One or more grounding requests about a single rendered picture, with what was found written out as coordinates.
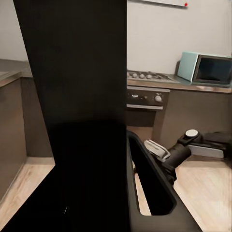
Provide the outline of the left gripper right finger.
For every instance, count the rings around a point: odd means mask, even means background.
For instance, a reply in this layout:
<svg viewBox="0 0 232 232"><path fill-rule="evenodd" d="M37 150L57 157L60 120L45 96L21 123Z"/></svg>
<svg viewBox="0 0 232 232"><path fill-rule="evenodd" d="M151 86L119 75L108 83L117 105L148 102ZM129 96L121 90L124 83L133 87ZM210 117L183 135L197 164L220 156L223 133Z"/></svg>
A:
<svg viewBox="0 0 232 232"><path fill-rule="evenodd" d="M140 213L135 171L151 216ZM127 232L203 232L140 137L127 130Z"/></svg>

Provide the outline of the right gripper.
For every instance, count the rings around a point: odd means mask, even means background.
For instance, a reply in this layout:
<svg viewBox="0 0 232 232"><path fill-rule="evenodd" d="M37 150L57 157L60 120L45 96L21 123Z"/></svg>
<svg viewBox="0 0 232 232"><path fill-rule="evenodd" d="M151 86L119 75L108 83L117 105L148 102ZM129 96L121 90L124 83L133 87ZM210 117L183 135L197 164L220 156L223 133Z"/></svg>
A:
<svg viewBox="0 0 232 232"><path fill-rule="evenodd" d="M175 180L177 179L175 169L182 163L183 158L181 154L173 148L169 148L168 152L170 153L170 155L165 159L164 162L157 159L156 155L152 155L152 157L154 158L170 184L173 185Z"/></svg>

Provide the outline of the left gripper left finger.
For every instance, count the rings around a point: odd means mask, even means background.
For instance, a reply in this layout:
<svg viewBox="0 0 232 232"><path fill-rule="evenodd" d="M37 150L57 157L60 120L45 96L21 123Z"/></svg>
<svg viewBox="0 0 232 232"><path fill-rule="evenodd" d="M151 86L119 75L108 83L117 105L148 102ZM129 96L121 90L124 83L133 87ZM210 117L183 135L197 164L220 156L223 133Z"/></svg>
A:
<svg viewBox="0 0 232 232"><path fill-rule="evenodd" d="M56 165L0 232L73 232Z"/></svg>

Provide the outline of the poster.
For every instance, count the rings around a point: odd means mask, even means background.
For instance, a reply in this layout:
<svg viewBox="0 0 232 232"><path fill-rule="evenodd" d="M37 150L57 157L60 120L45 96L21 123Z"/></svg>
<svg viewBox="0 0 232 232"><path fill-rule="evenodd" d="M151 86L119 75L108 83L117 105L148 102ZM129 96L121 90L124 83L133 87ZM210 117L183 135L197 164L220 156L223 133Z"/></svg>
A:
<svg viewBox="0 0 232 232"><path fill-rule="evenodd" d="M13 0L73 232L127 232L127 1Z"/></svg>

